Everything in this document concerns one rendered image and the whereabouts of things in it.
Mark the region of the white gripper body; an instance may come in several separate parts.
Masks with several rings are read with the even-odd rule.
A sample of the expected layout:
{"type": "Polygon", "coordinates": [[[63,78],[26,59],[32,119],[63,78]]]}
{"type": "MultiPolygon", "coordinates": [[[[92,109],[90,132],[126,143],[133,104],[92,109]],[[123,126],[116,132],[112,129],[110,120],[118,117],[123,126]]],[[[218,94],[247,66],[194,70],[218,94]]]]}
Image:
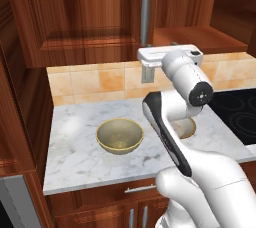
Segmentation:
{"type": "Polygon", "coordinates": [[[189,56],[191,50],[191,44],[140,48],[137,57],[141,64],[147,68],[174,67],[178,69],[185,64],[192,63],[192,59],[189,56]]]}

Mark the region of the tall wooden cabinet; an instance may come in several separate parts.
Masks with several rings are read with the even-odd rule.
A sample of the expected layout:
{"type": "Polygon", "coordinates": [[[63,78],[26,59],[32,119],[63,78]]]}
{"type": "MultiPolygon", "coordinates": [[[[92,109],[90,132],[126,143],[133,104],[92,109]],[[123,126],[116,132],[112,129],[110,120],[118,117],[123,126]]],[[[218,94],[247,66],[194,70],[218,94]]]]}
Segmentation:
{"type": "Polygon", "coordinates": [[[0,0],[0,178],[28,196],[42,228],[55,228],[43,183],[53,114],[29,0],[0,0]]]}

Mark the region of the wooden base cabinet door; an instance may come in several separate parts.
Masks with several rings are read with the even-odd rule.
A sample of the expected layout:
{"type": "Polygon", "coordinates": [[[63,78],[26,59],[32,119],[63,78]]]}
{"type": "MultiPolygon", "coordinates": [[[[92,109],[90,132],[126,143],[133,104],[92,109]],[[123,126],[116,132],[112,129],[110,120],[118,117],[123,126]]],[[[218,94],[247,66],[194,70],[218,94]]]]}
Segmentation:
{"type": "Polygon", "coordinates": [[[137,228],[142,228],[143,208],[145,206],[148,206],[147,228],[155,228],[156,222],[165,213],[168,207],[168,199],[161,197],[139,202],[137,228]]]}
{"type": "Polygon", "coordinates": [[[137,203],[60,216],[56,218],[56,228],[129,228],[130,209],[134,209],[134,228],[137,228],[137,203]]]}

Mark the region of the wooden cabinet under hob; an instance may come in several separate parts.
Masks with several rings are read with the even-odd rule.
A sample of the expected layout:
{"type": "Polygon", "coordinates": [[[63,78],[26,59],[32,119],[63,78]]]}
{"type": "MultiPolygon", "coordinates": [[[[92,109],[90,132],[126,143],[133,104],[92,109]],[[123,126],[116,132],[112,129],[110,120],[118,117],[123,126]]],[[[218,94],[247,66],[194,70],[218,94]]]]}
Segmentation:
{"type": "Polygon", "coordinates": [[[247,175],[248,180],[256,192],[256,161],[244,162],[241,163],[240,166],[247,175]]]}

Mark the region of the brown-rimmed white bowl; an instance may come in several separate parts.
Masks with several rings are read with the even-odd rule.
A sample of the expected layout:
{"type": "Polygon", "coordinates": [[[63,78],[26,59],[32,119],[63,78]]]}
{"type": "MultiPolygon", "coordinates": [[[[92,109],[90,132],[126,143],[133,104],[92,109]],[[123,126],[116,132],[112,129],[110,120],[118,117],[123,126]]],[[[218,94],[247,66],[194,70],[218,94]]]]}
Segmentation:
{"type": "Polygon", "coordinates": [[[171,125],[180,139],[189,138],[196,132],[196,123],[192,118],[176,120],[171,125]]]}

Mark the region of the yellow-rimmed grey bowl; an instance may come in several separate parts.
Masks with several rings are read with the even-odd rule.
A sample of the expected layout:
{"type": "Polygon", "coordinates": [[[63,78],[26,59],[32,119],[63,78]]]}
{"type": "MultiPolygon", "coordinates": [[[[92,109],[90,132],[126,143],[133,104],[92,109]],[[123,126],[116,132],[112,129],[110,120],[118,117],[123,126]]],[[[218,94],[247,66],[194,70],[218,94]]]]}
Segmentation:
{"type": "Polygon", "coordinates": [[[96,140],[107,152],[125,155],[134,151],[144,139],[142,127],[128,118],[113,118],[96,130],[96,140]]]}

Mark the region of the black hob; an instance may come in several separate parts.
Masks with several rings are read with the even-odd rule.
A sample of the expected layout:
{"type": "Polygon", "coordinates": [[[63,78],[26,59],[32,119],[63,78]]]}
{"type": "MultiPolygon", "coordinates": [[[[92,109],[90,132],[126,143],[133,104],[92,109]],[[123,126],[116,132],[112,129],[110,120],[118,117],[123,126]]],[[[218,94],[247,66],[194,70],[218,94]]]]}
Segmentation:
{"type": "Polygon", "coordinates": [[[244,145],[256,145],[256,89],[215,92],[208,105],[244,145]]]}

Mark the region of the wooden drawer front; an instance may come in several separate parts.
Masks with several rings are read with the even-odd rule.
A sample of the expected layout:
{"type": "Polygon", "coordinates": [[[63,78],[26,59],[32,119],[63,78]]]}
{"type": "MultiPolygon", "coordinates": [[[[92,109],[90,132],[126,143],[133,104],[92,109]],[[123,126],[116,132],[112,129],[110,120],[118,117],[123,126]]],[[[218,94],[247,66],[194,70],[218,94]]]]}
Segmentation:
{"type": "Polygon", "coordinates": [[[89,210],[93,207],[108,206],[121,202],[160,197],[156,188],[132,191],[140,187],[154,186],[155,179],[148,178],[125,183],[82,189],[46,196],[46,202],[57,216],[76,211],[89,210]]]}

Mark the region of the grey appliance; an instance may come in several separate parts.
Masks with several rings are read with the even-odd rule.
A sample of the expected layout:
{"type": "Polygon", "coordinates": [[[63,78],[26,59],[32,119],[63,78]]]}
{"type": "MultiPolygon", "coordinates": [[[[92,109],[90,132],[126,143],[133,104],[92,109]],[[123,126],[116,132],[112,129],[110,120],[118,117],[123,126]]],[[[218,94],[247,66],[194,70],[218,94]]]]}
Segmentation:
{"type": "Polygon", "coordinates": [[[0,178],[0,202],[14,228],[33,228],[39,225],[22,175],[0,178]]]}

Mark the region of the open wooden wall shelf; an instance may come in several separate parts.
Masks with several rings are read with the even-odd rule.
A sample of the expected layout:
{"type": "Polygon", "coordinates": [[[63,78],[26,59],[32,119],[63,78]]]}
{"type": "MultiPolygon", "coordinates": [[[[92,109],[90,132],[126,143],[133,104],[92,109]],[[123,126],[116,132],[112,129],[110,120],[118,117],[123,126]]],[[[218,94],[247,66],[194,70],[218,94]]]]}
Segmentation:
{"type": "Polygon", "coordinates": [[[256,58],[256,0],[156,0],[153,44],[256,58]]]}

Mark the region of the wooden wall cabinet door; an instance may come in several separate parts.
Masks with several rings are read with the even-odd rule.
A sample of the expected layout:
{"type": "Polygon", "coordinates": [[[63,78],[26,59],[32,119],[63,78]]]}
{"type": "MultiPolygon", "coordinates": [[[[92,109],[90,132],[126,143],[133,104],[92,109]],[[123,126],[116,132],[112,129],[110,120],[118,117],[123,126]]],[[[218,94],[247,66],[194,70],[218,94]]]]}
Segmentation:
{"type": "MultiPolygon", "coordinates": [[[[10,0],[29,68],[128,62],[141,44],[142,0],[10,0]]],[[[150,0],[147,42],[153,42],[150,0]]]]}

